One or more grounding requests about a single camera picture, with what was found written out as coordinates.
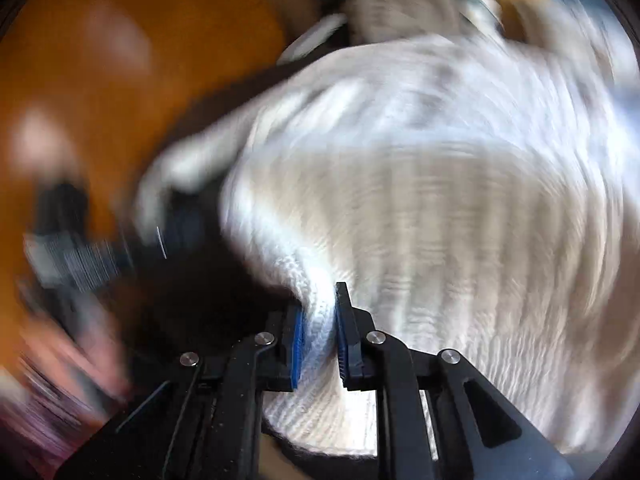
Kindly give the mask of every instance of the black object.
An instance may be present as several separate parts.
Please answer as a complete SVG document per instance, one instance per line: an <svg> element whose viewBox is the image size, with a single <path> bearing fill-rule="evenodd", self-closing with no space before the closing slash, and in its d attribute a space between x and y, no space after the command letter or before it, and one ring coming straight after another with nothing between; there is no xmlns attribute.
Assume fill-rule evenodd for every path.
<svg viewBox="0 0 640 480"><path fill-rule="evenodd" d="M40 193L35 236L27 254L34 273L51 282L50 288L93 292L118 276L193 253L205 241L202 213L185 206L171 211L166 226L156 229L151 243L144 243L133 231L121 232L113 242L89 242L85 237L87 204L84 191L66 182Z"/></svg>
<svg viewBox="0 0 640 480"><path fill-rule="evenodd" d="M345 386L376 391L380 480L573 477L551 444L455 351L412 351L381 332L372 339L371 316L351 307L344 283L337 285L337 315L340 352L348 355ZM56 479L256 478L262 393L294 389L301 322L299 305L290 304L270 313L266 333L242 339L229 353L193 367L174 365L150 395L81 447ZM264 344L266 335L275 336L271 344ZM451 356L458 361L446 362ZM429 403L437 462L420 390Z"/></svg>
<svg viewBox="0 0 640 480"><path fill-rule="evenodd" d="M36 196L32 231L39 237L68 233L84 243L89 200L81 187L69 182L41 187ZM64 286L43 288L37 283L18 282L20 296L31 312L43 310L77 342L82 333L80 314L72 291Z"/></svg>

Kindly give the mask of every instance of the white cloth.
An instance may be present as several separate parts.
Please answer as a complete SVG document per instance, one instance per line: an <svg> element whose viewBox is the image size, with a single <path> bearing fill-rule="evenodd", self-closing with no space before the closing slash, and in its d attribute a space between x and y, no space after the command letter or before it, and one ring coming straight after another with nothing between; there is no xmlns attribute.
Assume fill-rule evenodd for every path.
<svg viewBox="0 0 640 480"><path fill-rule="evenodd" d="M305 309L293 444L375 452L342 389L334 283L407 346L457 348L563 452L609 450L638 405L638 154L603 83L522 45L437 36L326 56L162 154L136 222L241 150L225 235Z"/></svg>
<svg viewBox="0 0 640 480"><path fill-rule="evenodd" d="M346 0L345 10L355 44L477 31L499 37L500 5L495 0Z"/></svg>

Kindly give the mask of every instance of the orange wooden surface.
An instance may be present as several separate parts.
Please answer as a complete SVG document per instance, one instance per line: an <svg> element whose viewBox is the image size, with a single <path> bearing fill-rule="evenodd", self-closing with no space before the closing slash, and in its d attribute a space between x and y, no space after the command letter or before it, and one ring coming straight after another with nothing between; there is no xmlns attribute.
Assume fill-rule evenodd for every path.
<svg viewBox="0 0 640 480"><path fill-rule="evenodd" d="M264 0L29 0L0 40L0 365L12 368L26 270L31 183L12 133L34 110L55 118L86 169L95 232L184 107L269 66L284 47Z"/></svg>

